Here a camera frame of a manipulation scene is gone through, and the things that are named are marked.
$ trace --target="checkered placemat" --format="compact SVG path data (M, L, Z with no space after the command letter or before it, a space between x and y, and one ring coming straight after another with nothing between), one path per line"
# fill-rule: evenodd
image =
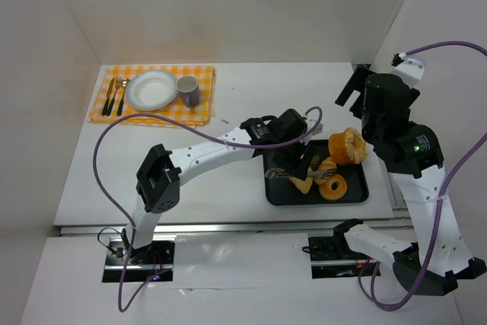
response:
M88 121L92 123L112 123L119 119L121 116L116 115L116 110L118 109L119 102L122 99L122 89L119 89L119 91L116 93L115 104L113 105L113 110L110 116L101 115L105 100L107 99L107 91L108 87L110 86L110 81L116 76L132 79L137 74L146 72L147 70L164 70L166 72L170 72L176 76L176 78L180 78L184 75L192 75L198 80L200 90L199 103L193 108L186 107L182 100L179 97L176 97L167 106L158 110L152 110L149 113L159 114L167 118L175 119L178 122L192 127L204 126L209 122L210 118L215 115L214 94L216 73L213 66L109 65L103 78L103 83L98 91L97 99L95 100L93 108L91 109ZM115 87L113 87L110 99L114 92ZM138 112L141 111L133 108L128 103L127 99L125 99L123 102L122 116ZM141 126L174 127L174 125L170 123L147 117L136 117L133 119L128 119L122 123Z

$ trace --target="gray mug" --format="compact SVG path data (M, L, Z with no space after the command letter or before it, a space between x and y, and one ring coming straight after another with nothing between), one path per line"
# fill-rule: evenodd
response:
M186 107L194 107L199 102L199 85L194 76L183 76L178 79L177 91Z

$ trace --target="pastry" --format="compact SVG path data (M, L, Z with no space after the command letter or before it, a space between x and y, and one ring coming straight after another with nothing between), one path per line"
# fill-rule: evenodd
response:
M329 155L339 165L360 164L367 157L364 138L353 127L329 137Z
M306 180L298 179L297 177L290 177L289 180L301 191L303 194L308 194L313 184L313 177L307 177Z
M326 158L325 160L323 160L317 170L319 172L323 172L321 178L314 178L314 182L320 186L336 172L335 161L333 161L332 158Z
M320 185L320 195L328 201L336 201L347 193L347 182L340 174L334 174Z

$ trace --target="wire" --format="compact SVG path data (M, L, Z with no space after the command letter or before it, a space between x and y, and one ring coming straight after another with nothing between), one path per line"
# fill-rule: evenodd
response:
M127 218L127 220L129 220L129 223L132 226L132 236L130 237L129 247L127 248L126 257L125 257L125 259L123 261L122 274L120 276L120 282L119 282L119 291L118 291L117 302L118 302L118 308L119 308L119 311L120 312L127 311L127 309L130 307L130 305L134 301L135 296L140 292L140 290L142 288L144 288L145 285L147 285L151 281L151 276L149 276L145 280L145 282L142 283L135 290L134 294L129 299L129 302L127 303L127 305L125 307L123 307L122 306L123 281L125 279L125 275L126 275L126 271L127 271L127 266L129 265L129 259L130 259L130 256L132 254L132 249L133 249L133 245L134 245L134 241L135 241L135 233L137 231L137 227L135 226L135 221L130 216L130 214L110 195L110 193L107 191L107 188L105 188L105 186L103 185L103 183L102 183L102 181L100 179L100 175L98 173L98 166L97 166L98 152L100 150L100 145L101 145L101 142L103 141L105 135L107 135L107 133L113 127L115 127L116 125L118 125L119 123L121 123L123 121L126 121L126 120L131 119L131 118L135 118L135 117L149 117L149 118L159 119L159 120L164 121L164 122L167 122L167 123L172 123L172 124L174 124L176 126L179 126L179 127L183 128L183 129L186 129L186 130L188 130L188 131L190 131L190 132L192 132L192 133L194 133L194 134L196 134L198 136L201 136L204 139L207 139L207 140L216 142L216 143L221 144L221 145L228 145L228 146L232 146L232 147L235 147L235 148L253 148L253 149L256 149L256 148L259 148L259 149L284 148L286 146L289 146L289 145L295 144L296 142L299 142L300 140L304 139L305 137L311 135L313 133L313 131L315 129L317 129L317 127L319 126L319 124L321 122L321 119L323 118L323 111L321 110L320 107L316 106L316 107L311 107L309 110L307 110L306 111L306 114L308 114L312 110L317 110L318 113L319 113L318 120L316 121L316 123L314 124L313 127L311 127L308 131L306 131L303 135L297 137L296 139L292 139L292 140L287 141L287 142L282 142L282 143L273 144L273 145L245 145L245 144L237 144L235 142L226 142L226 141L217 139L217 138L215 138L213 136L206 135L203 132L200 132L200 131L198 131L198 130L196 130L194 128L191 128L189 126L186 126L186 125L184 125L184 124L182 124L180 122L177 122L177 121L175 121L173 119L170 119L170 118L167 118L167 117L163 117L163 116L158 116L157 114L151 114L151 113L134 113L134 114L129 114L128 116L124 116L122 118L119 118L117 121L111 123L110 125L108 125L107 128L105 128L105 130L100 134L100 137L98 138L97 143L94 146L94 151L93 151L93 174L94 174L94 179L97 181L97 184L100 187L100 190L105 195L105 197L107 197L108 200L110 202L112 202L112 204L115 207L117 207L118 210L121 211L121 213ZM155 276L156 275L159 275L161 273L164 273L164 272L166 272L168 270L169 269L163 269L160 272L156 273Z
M420 53L422 51L426 51L428 49L435 49L437 47L442 47L442 46L465 46L469 47L471 49L475 49L479 51L481 54L487 56L487 49L484 49L483 47L476 45L475 43L470 43L470 42L464 42L464 41L445 41L445 42L440 42L440 43L433 43L431 45L419 47L418 49L413 49L411 51L408 51L406 53L407 56L414 55L415 53ZM442 197L445 195L447 192L448 186L450 185L450 182L452 179L455 177L455 174L460 170L460 168L479 150L479 148L487 141L487 133L480 138L480 140L470 148L470 150L455 164L454 168L450 171L450 173L447 174L446 178L444 179L443 183L441 184L441 188L439 191L438 196ZM428 270L428 265L431 261L431 257L433 256L433 251L434 251L434 245L436 243L436 239L438 237L438 231L440 227L440 219L441 219L441 209L443 207L443 199L439 199L436 202L436 209L434 212L434 221L433 221L433 230L431 231L431 238L429 241L428 249L426 250L425 258L423 260L423 264L421 269L419 270L418 276L416 277L414 283L412 284L411 288L409 289L408 293L404 296L404 298L395 303L395 304L386 304L383 302L379 302L377 298L375 297L375 290L374 290L374 285L375 285L375 279L377 276L377 272L379 270L379 265L380 263L377 262L374 267L374 272L372 273L372 279L371 279L371 293L368 294L364 286L362 285L361 282L361 275L365 271L366 268L369 266L364 267L359 275L358 275L358 284L360 285L360 289L364 292L364 294L367 296L367 298L371 301L373 301L381 310L384 311L396 311L399 310L402 306L404 306L410 299L411 297L418 291L419 286L421 285L422 280L424 279L426 275L426 271Z
M100 241L100 235L102 232L104 232L105 230L114 230L118 235L121 235L120 234L120 231L116 230L115 228L102 228L101 231L98 233L97 235L97 240L100 244L102 244L105 248L107 248L113 255L116 255L116 250L113 249L112 247L109 247L108 245L105 245L104 243L102 243Z

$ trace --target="purple cable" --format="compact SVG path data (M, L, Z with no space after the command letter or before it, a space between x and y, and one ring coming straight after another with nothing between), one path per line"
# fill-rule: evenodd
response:
M315 106L315 107L311 107L309 110L307 110L306 111L306 114L308 114L312 110L317 110L318 113L319 113L318 120L316 121L316 123L314 124L313 127L311 127L308 131L306 131L303 135L297 137L296 139L292 139L290 141L281 142L279 144L274 144L274 145L245 145L245 144L237 144L236 142L226 142L224 140L217 139L217 138L215 138L213 136L206 135L203 132L200 132L200 131L198 131L198 130L196 130L194 128L191 128L189 126L186 126L186 125L184 125L184 124L182 124L180 122L174 121L173 119L169 119L167 117L162 117L162 116L158 116L157 114L151 114L151 113L134 113L134 114L129 114L128 116L124 116L122 118L119 118L117 121L111 123L110 125L108 125L107 128L105 128L105 130L101 133L100 137L97 140L97 143L94 146L94 151L93 151L93 174L94 174L94 179L97 181L97 184L100 187L100 189L103 192L103 194L108 198L108 200L110 200L115 205L115 207L117 207L121 211L121 213L123 213L123 215L125 217L127 217L127 220L129 220L130 225L133 227L132 237L130 238L130 244L129 244L129 247L127 248L126 257L125 257L125 259L123 261L122 274L120 276L120 282L119 282L118 308L119 308L119 311L120 312L125 312L125 311L128 310L128 308L130 307L130 304L134 301L135 296L141 291L142 288L144 288L145 285L147 285L151 281L151 277L152 276L149 276L145 280L145 282L142 283L135 290L134 294L129 299L129 303L125 307L123 307L122 306L123 281L125 279L127 266L129 265L129 258L130 258L130 254L132 253L132 247L133 247L134 240L135 240L135 231L137 230L137 228L135 227L135 222L132 219L132 217L130 216L130 214L108 193L107 189L105 188L105 186L101 182L100 175L98 174L98 166L97 166L98 151L100 150L100 145L101 145L101 142L103 141L105 135L113 127L115 127L116 125L118 125L119 123L121 123L121 122L123 122L123 121L125 121L127 119L131 119L131 118L134 118L134 117L150 117L150 118L160 119L161 121L164 121L164 122L173 123L174 125L177 125L179 127L182 127L183 129L187 129L188 131L190 131L192 133L195 133L198 136L203 137L204 139L207 139L207 140L210 140L210 141L216 142L218 144L222 144L222 145L232 146L232 147L235 147L235 148L254 148L254 149L255 148L261 148L261 149L263 149L263 148L284 148L286 146L289 146L289 145L292 145L292 144L294 144L296 142L299 142L300 140L302 140L305 137L307 137L310 134L312 134L315 129L317 129L317 127L319 126L319 124L321 122L321 119L323 118L323 111L321 110L320 107ZM166 272L168 270L169 269L163 269L160 272L156 273L156 275L159 275L161 273L164 273L164 272Z
M479 51L481 54L487 56L487 49L484 49L483 47L476 45L475 43L464 42L464 41L445 41L445 42L440 42L440 43L433 43L431 45L419 47L418 49L413 49L411 51L408 51L406 53L406 55L410 56L410 55L414 55L415 53L420 53L421 51L426 51L428 49L435 49L437 47L442 47L442 46L465 46L465 47L469 47L471 49L475 49L475 50ZM470 150L455 164L454 168L450 171L450 173L447 174L443 183L441 184L441 188L440 188L440 191L438 193L439 197L444 196L444 194L447 192L447 188L450 185L450 182L454 178L455 174L457 174L457 172L460 170L460 168L477 152L477 150L479 150L479 148L486 141L487 141L487 133L484 136L482 136L482 138L472 148L470 148ZM426 271L428 270L428 265L431 261L431 257L433 256L434 245L436 243L436 239L438 237L438 231L439 231L439 227L440 227L442 207L443 207L443 199L439 199L436 202L436 210L434 212L434 222L433 222L433 229L431 231L431 239L429 241L428 249L426 250L423 265L422 265L421 269L419 270L418 276L416 277L416 280L412 284L410 290L408 291L406 296L404 296L404 298L401 301L399 301L395 304L385 304L383 302L378 301L377 298L375 297L374 285L375 285L375 279L377 277L377 272L378 272L379 266L380 266L379 262L377 262L375 264L374 271L372 272L371 294L370 295L365 291L365 288L362 285L362 281L361 281L361 277L362 277L365 269L370 267L370 266L364 267L360 271L360 273L358 274L358 285L360 286L360 289L364 292L364 294L367 296L367 298L369 300L373 301L381 310L384 310L384 311L399 310L418 291L418 288L421 285L421 282L426 275Z

